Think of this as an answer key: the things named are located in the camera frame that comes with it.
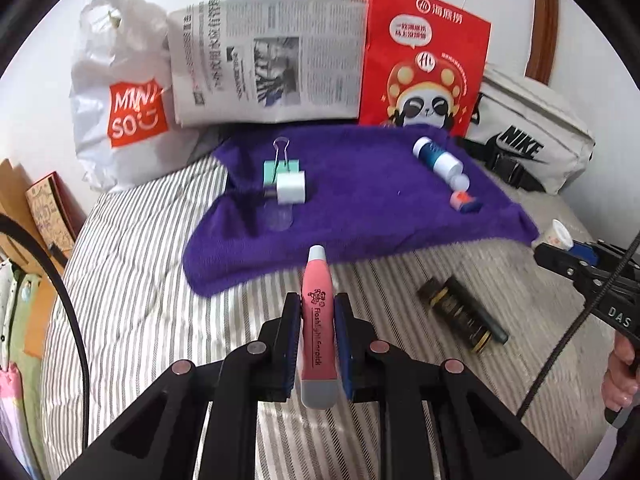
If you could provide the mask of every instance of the haidilao shopping bag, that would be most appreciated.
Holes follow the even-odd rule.
[[[441,0],[368,1],[359,123],[427,123],[464,136],[491,24]]]

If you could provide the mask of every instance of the speech bubble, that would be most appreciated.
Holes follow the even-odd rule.
[[[398,14],[389,23],[389,34],[396,43],[411,48],[425,46],[431,41],[431,25],[421,16]]]

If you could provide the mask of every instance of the panda face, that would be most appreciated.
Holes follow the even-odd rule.
[[[398,100],[404,124],[432,124],[442,128],[449,115],[450,96],[444,90],[420,88],[406,92]]]

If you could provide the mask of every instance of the metal screw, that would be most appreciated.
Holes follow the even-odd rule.
[[[265,343],[263,343],[262,341],[252,341],[246,346],[246,351],[249,352],[249,354],[254,354],[254,355],[261,354],[266,349],[267,349],[267,345],[265,345]]]
[[[461,374],[465,370],[465,365],[457,359],[449,359],[444,363],[444,369],[450,374]]]
[[[376,354],[386,354],[387,352],[389,352],[389,343],[377,339],[376,341],[372,341],[372,343],[369,345],[369,348]]]
[[[191,370],[191,363],[186,361],[185,359],[176,361],[171,365],[171,371],[176,375],[184,375],[189,370]]]

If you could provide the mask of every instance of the finger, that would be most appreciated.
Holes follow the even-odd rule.
[[[632,375],[629,367],[625,365],[615,352],[609,354],[609,373],[613,383],[624,392],[632,396],[638,391],[638,382]]]
[[[616,332],[616,339],[613,345],[613,351],[619,357],[619,359],[625,362],[628,366],[631,366],[631,363],[634,361],[636,357],[636,350],[634,346],[631,344],[631,341],[624,337],[620,332]]]
[[[632,402],[632,396],[620,390],[620,388],[613,383],[609,370],[607,370],[604,380],[602,381],[602,399],[605,405],[614,411],[614,406],[617,406],[618,409],[620,409],[620,407],[626,408],[630,406]]]

